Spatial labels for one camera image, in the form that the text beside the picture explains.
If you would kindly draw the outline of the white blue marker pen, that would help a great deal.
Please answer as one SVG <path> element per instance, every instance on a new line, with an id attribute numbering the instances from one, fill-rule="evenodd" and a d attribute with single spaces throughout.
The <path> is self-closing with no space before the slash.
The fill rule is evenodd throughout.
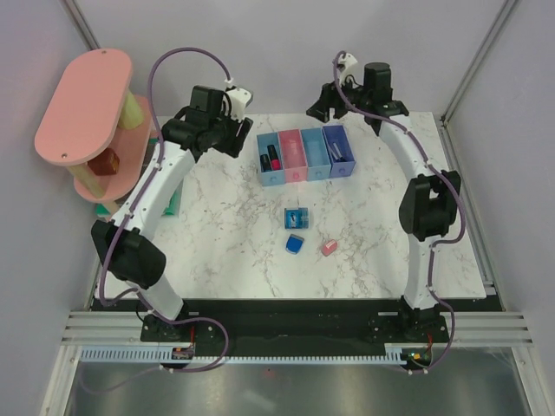
<path id="1" fill-rule="evenodd" d="M 345 162 L 346 159 L 343 157 L 336 142 L 330 142 L 330 154 L 332 155 L 335 162 Z"/>

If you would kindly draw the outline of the black blue highlighter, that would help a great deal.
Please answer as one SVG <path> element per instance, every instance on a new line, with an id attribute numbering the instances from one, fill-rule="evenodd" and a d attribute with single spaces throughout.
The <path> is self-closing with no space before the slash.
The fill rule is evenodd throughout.
<path id="1" fill-rule="evenodd" d="M 260 165 L 262 172 L 268 172 L 271 170 L 271 162 L 267 154 L 262 154 L 260 156 Z"/>

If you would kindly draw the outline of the black pink highlighter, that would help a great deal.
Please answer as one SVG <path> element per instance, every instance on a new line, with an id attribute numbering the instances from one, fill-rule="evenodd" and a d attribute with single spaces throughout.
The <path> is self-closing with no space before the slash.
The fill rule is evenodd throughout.
<path id="1" fill-rule="evenodd" d="M 281 169 L 281 163 L 278 157 L 277 149 L 274 145 L 267 146 L 268 155 L 271 162 L 271 169 L 277 171 Z"/>

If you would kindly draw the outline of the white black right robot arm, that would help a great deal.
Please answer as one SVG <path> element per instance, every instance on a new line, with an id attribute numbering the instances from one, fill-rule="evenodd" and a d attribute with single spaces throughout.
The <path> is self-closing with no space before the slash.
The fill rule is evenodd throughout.
<path id="1" fill-rule="evenodd" d="M 394 315 L 372 315 L 369 326 L 379 341 L 445 341 L 444 302 L 436 293 L 434 261 L 442 244 L 458 243 L 465 232 L 448 238 L 454 223 L 466 222 L 460 201 L 461 178 L 456 171 L 434 167 L 416 138 L 409 111 L 393 97 L 391 68 L 385 62 L 364 67 L 363 83 L 354 77 L 357 60 L 341 52 L 333 62 L 334 80 L 322 87 L 307 115 L 321 122 L 352 112 L 365 122 L 393 153 L 408 182 L 398 210 L 408 235 L 408 280 Z"/>

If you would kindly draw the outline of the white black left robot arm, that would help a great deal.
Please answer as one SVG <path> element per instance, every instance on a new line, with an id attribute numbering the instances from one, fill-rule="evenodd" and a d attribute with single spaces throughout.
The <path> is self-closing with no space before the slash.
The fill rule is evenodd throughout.
<path id="1" fill-rule="evenodd" d="M 204 153 L 239 156 L 253 124 L 245 115 L 252 98 L 240 87 L 194 87 L 189 105 L 162 125 L 153 157 L 126 202 L 91 229 L 102 264 L 99 296 L 105 296 L 105 278 L 112 274 L 144 302 L 172 341 L 187 337 L 190 320 L 181 314 L 184 302 L 165 276 L 167 257 L 153 237 L 169 199 Z"/>

